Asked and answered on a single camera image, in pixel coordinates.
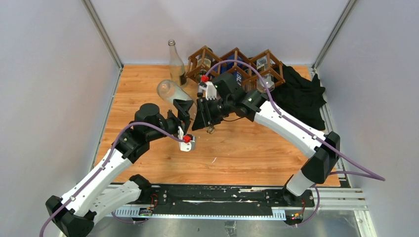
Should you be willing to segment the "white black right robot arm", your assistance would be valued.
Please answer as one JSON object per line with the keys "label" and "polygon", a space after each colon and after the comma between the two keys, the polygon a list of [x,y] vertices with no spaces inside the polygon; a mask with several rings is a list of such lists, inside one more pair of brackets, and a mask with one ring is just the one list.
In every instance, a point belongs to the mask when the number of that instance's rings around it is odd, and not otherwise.
{"label": "white black right robot arm", "polygon": [[325,134],[280,109],[266,93],[245,92],[235,76],[224,72],[212,80],[219,99],[197,99],[197,114],[192,130],[220,124],[231,113],[270,128],[297,147],[307,158],[301,169],[286,182],[282,199],[295,206],[306,189],[323,184],[338,161],[340,137]]}

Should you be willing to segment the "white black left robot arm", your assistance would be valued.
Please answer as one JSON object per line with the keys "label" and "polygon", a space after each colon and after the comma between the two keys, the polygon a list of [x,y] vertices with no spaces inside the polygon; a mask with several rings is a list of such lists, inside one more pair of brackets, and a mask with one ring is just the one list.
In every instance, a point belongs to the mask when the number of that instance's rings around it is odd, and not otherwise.
{"label": "white black left robot arm", "polygon": [[85,237],[101,219],[126,203],[147,203],[151,199],[151,184],[141,175],[131,177],[113,191],[102,192],[146,153],[154,140],[169,137],[179,142],[183,151],[190,151],[194,138],[187,130],[193,104],[192,100],[174,99],[178,113],[168,111],[166,118],[156,104],[142,105],[134,120],[117,135],[106,156],[67,193],[46,201],[49,218],[39,235],[42,237],[47,225],[53,222],[67,237]]}

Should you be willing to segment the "tall clear glass bottle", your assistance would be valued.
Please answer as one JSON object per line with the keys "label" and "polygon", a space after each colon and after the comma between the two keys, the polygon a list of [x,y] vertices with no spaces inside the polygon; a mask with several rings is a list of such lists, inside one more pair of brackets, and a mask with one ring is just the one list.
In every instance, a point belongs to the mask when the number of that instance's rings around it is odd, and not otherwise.
{"label": "tall clear glass bottle", "polygon": [[190,120],[194,120],[197,115],[197,105],[195,100],[187,94],[180,86],[178,86],[175,82],[166,79],[161,81],[157,86],[157,93],[158,95],[171,105],[173,105],[174,99],[179,100],[192,100],[193,105],[189,109]]}

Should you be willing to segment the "clear bottle with black label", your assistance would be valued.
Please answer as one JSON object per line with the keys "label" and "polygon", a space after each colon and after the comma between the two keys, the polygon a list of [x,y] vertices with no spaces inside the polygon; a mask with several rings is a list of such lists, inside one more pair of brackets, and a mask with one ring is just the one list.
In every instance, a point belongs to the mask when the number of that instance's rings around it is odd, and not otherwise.
{"label": "clear bottle with black label", "polygon": [[168,40],[169,46],[169,72],[170,77],[173,82],[175,82],[180,87],[185,87],[187,84],[187,78],[185,75],[185,67],[182,59],[180,58],[177,49],[175,40]]}

